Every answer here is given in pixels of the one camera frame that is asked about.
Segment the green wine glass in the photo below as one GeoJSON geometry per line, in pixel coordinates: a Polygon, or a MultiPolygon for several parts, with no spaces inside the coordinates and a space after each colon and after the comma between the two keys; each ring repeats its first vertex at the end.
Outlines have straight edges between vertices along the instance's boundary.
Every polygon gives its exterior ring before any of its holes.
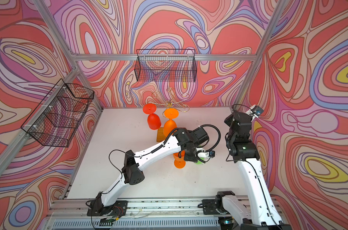
{"type": "Polygon", "coordinates": [[[195,164],[202,164],[204,162],[203,158],[200,158],[195,164]]]}

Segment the orange wine glass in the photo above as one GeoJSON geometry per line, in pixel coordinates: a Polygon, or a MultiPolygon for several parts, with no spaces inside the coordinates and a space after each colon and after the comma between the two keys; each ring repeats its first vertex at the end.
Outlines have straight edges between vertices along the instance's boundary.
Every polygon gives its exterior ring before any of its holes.
{"type": "Polygon", "coordinates": [[[179,116],[179,111],[175,108],[168,108],[163,114],[168,119],[163,127],[163,134],[165,137],[167,137],[173,129],[177,128],[177,124],[174,119],[179,116]]]}
{"type": "Polygon", "coordinates": [[[185,156],[185,151],[181,151],[181,152],[173,154],[173,157],[175,159],[174,165],[175,165],[176,168],[182,169],[182,168],[185,167],[184,156],[185,156]]]}

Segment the orange front wine glass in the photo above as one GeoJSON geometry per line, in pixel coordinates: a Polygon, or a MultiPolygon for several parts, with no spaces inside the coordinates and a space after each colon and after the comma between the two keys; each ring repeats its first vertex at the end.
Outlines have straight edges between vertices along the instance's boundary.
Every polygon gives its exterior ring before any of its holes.
{"type": "Polygon", "coordinates": [[[179,116],[179,111],[175,108],[168,108],[163,114],[168,119],[163,127],[163,134],[165,137],[167,137],[173,129],[177,128],[177,124],[174,119],[179,116]]]}

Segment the red wine glass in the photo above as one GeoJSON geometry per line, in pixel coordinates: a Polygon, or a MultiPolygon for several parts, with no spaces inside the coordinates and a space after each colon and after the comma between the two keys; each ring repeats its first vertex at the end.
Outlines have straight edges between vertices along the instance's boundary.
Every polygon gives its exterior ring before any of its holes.
{"type": "Polygon", "coordinates": [[[156,105],[153,103],[146,104],[142,110],[148,115],[147,123],[149,128],[152,130],[158,130],[161,127],[161,120],[155,113],[157,110],[156,105]]]}

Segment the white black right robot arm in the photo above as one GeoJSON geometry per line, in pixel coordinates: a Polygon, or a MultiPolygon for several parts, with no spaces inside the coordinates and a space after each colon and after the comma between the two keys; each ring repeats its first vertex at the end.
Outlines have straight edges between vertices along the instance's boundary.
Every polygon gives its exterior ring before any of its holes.
{"type": "Polygon", "coordinates": [[[231,191],[218,192],[218,207],[228,212],[241,230],[290,230],[284,223],[268,191],[262,175],[260,155],[249,139],[252,121],[259,113],[234,111],[225,119],[229,126],[226,147],[246,185],[250,208],[247,209],[231,191]]]}

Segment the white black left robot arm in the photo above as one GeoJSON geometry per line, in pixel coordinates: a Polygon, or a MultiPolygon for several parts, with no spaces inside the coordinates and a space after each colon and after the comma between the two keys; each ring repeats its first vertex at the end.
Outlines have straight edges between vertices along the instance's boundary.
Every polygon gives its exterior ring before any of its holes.
{"type": "Polygon", "coordinates": [[[214,125],[205,124],[194,130],[174,128],[164,141],[152,147],[138,152],[131,150],[125,152],[124,166],[119,170],[120,176],[108,189],[99,192],[94,200],[86,202],[89,208],[87,215],[90,217],[110,215],[117,199],[127,187],[139,184],[145,179],[143,170],[166,156],[178,153],[185,162],[206,163],[215,156],[214,149],[220,140],[220,130],[214,125]],[[215,144],[209,149],[203,148],[209,141],[205,127],[213,128],[218,134],[215,144]]]}

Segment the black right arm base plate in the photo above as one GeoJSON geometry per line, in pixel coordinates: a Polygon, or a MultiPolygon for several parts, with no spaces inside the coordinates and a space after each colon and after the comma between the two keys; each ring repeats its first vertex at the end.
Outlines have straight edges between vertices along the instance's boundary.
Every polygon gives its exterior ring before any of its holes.
{"type": "Polygon", "coordinates": [[[216,199],[203,199],[202,210],[204,215],[227,215],[227,211],[223,210],[216,199]]]}

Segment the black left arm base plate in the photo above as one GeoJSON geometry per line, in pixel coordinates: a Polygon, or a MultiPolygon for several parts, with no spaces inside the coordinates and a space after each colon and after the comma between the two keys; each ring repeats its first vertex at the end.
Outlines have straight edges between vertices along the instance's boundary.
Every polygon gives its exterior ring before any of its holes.
{"type": "Polygon", "coordinates": [[[101,200],[94,199],[94,200],[88,200],[85,204],[88,207],[87,215],[90,217],[97,217],[97,216],[122,217],[126,215],[128,201],[118,200],[111,206],[104,206],[101,200]]]}

